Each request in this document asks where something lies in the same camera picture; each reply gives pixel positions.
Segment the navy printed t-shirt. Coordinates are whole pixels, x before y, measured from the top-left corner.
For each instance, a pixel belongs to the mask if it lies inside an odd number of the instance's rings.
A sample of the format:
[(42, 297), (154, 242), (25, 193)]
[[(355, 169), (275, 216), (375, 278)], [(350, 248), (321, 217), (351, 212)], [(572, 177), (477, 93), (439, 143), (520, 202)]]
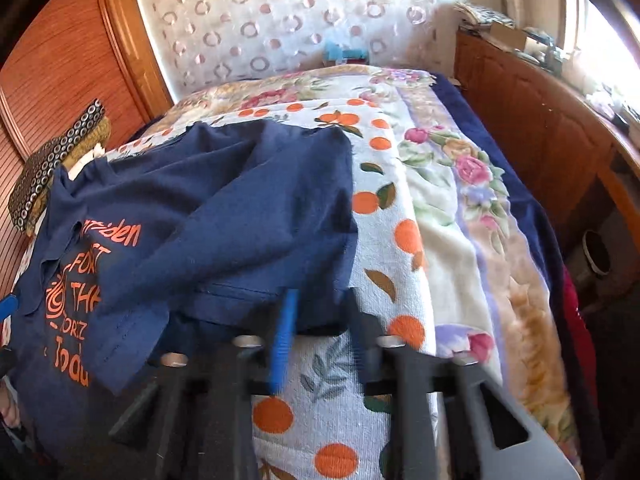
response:
[(58, 170), (14, 288), (11, 380), (37, 438), (80, 439), (149, 359), (251, 330), (285, 289), (297, 333), (341, 333), (356, 246), (336, 127), (198, 122), (76, 178)]

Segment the orange print white sheet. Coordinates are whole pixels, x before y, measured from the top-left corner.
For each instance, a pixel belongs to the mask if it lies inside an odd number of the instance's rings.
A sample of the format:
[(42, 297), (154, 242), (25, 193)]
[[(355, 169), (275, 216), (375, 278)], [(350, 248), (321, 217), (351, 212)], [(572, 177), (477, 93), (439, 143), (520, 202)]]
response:
[(392, 126), (360, 99), (217, 112), (106, 165), (96, 380), (151, 479), (411, 479), (436, 470), (424, 255)]

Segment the floral quilt blanket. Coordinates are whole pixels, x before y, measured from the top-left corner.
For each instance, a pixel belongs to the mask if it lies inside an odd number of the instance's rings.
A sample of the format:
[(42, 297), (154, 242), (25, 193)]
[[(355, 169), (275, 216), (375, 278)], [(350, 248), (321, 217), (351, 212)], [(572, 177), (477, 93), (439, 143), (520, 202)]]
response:
[(462, 133), (434, 83), (422, 70), (352, 65), (224, 84), (180, 101), (149, 136), (258, 118), (341, 127), (355, 149), (352, 284), (363, 309), (414, 348), (485, 365), (580, 478), (549, 286), (504, 171)]

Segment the red cloth beside bed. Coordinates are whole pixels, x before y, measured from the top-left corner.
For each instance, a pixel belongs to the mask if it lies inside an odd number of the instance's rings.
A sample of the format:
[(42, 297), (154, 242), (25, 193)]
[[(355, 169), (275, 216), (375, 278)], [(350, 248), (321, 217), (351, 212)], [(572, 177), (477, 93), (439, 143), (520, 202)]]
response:
[(588, 400), (593, 406), (597, 406), (596, 352), (589, 330), (580, 314), (577, 290), (566, 266), (563, 266), (563, 313), (574, 346), (579, 377), (585, 386)]

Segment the navy blue bed blanket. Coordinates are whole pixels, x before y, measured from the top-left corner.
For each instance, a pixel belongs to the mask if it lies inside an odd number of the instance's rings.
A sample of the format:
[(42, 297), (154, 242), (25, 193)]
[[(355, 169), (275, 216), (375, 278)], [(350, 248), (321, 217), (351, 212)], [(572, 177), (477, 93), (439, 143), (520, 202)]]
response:
[(570, 395), (575, 404), (585, 404), (587, 410), (594, 412), (597, 407), (588, 400), (585, 386), (579, 377), (574, 346), (570, 340), (570, 331), (564, 318), (563, 266), (565, 264), (547, 214), (516, 174), (497, 142), (477, 117), (477, 114), (473, 112), (468, 102), (465, 101), (461, 92), (442, 74), (435, 76), (433, 90), (462, 133), (484, 150), (488, 154), (489, 160), (504, 171), (503, 182), (509, 192), (512, 214), (518, 222), (518, 227), (525, 234), (529, 250), (551, 292), (550, 307), (559, 333), (561, 347), (565, 353), (563, 360)]

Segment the wooden side cabinet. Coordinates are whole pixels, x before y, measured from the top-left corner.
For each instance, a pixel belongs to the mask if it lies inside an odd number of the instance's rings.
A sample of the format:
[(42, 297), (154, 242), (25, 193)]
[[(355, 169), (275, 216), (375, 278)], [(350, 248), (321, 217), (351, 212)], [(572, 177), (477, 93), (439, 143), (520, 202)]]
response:
[(562, 250), (618, 211), (639, 238), (639, 151), (575, 90), (466, 32), (454, 76), (477, 117), (541, 203)]

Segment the wooden louvered wardrobe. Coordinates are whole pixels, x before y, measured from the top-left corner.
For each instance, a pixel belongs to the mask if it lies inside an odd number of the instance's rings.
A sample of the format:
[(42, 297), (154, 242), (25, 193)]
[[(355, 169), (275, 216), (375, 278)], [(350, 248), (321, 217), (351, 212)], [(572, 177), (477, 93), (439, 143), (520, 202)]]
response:
[(168, 108), (137, 0), (1, 0), (1, 201), (93, 99), (117, 148)]

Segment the blue box by headboard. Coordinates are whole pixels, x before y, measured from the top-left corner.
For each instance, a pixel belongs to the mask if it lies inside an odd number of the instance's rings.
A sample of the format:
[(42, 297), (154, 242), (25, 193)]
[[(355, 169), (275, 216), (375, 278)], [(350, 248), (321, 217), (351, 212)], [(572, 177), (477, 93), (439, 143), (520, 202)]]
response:
[(323, 63), (326, 66), (337, 66), (344, 64), (369, 63), (369, 52), (363, 49), (345, 48), (334, 42), (328, 42), (323, 51)]

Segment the cardboard box on cabinet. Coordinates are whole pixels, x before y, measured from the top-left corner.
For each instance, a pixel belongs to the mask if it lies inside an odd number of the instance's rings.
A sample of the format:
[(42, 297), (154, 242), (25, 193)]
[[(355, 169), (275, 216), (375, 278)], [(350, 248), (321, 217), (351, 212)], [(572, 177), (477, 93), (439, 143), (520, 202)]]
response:
[(521, 29), (492, 22), (487, 41), (503, 51), (525, 51), (527, 35)]

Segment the circle pattern lace curtain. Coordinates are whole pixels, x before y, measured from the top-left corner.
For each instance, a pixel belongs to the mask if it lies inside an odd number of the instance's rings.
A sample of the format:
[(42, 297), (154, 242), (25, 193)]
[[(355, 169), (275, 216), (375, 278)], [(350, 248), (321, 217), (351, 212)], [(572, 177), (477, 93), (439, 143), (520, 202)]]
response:
[(322, 66), (332, 48), (383, 67), (439, 68), (454, 0), (137, 0), (171, 99)]

